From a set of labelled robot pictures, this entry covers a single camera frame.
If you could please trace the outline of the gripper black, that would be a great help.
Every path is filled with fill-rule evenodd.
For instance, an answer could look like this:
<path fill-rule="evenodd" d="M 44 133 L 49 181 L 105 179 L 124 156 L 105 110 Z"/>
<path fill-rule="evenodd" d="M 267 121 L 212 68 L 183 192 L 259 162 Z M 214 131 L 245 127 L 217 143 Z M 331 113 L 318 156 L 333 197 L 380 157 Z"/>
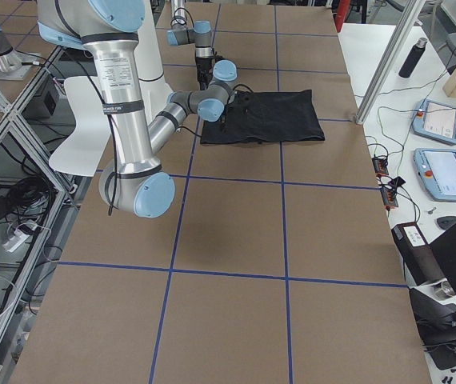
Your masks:
<path fill-rule="evenodd" d="M 223 60 L 223 56 L 214 55 L 205 58 L 196 57 L 195 64 L 197 70 L 197 80 L 199 88 L 205 90 L 213 77 L 214 65 Z"/>
<path fill-rule="evenodd" d="M 222 125 L 242 124 L 249 117 L 252 100 L 251 92 L 236 91 L 231 101 L 225 106 L 219 122 Z"/>

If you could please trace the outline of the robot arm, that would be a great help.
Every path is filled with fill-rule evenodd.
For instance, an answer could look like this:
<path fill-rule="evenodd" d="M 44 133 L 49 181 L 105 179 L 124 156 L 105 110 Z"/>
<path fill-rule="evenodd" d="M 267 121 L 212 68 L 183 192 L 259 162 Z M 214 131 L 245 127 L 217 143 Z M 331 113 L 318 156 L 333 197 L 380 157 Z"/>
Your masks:
<path fill-rule="evenodd" d="M 41 37 L 92 54 L 114 159 L 99 190 L 111 209 L 156 218 L 175 194 L 157 153 L 185 119 L 216 122 L 232 97 L 236 65 L 214 64 L 212 79 L 195 92 L 163 91 L 163 69 L 148 1 L 40 1 Z"/>
<path fill-rule="evenodd" d="M 194 60 L 200 90 L 205 90 L 213 78 L 214 64 L 223 60 L 212 44 L 210 21 L 194 21 L 185 1 L 170 1 L 171 20 L 166 38 L 170 46 L 194 44 Z"/>

